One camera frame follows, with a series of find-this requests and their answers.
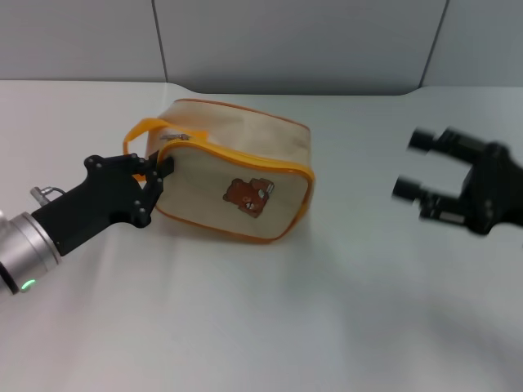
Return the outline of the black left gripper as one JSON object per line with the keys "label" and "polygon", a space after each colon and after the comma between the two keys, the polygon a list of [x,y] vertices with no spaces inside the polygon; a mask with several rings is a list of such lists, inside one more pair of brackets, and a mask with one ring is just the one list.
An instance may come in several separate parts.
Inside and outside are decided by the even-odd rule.
{"label": "black left gripper", "polygon": [[158,161],[159,152],[86,158],[85,180],[40,207],[31,216],[65,256],[111,225],[127,223],[139,229],[163,192],[164,179],[174,172],[174,159]]}

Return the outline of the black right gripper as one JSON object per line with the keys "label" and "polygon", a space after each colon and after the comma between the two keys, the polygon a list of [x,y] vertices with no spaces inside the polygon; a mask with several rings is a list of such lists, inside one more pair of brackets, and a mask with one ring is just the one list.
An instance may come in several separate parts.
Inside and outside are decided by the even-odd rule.
{"label": "black right gripper", "polygon": [[462,193],[467,203],[418,182],[397,179],[392,196],[416,203],[421,221],[468,227],[479,235],[487,235],[500,224],[522,226],[522,166],[513,160],[506,146],[486,144],[452,128],[440,135],[416,128],[408,148],[437,152],[472,165]]}

